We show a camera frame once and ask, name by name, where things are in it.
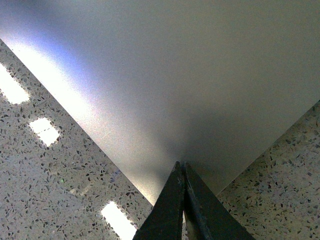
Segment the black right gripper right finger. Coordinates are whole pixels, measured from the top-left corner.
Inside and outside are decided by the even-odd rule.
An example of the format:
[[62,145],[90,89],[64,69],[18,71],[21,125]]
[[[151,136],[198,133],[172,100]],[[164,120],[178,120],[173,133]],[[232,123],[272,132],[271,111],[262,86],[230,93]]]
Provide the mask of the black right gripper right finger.
[[184,215],[190,240],[253,240],[254,237],[226,210],[200,176],[183,163]]

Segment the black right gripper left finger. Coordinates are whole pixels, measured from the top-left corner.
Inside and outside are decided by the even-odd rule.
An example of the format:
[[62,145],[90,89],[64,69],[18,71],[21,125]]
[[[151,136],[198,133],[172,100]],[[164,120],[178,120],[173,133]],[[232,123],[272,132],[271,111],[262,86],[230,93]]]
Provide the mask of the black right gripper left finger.
[[149,216],[134,240],[180,240],[184,209],[184,177],[177,161]]

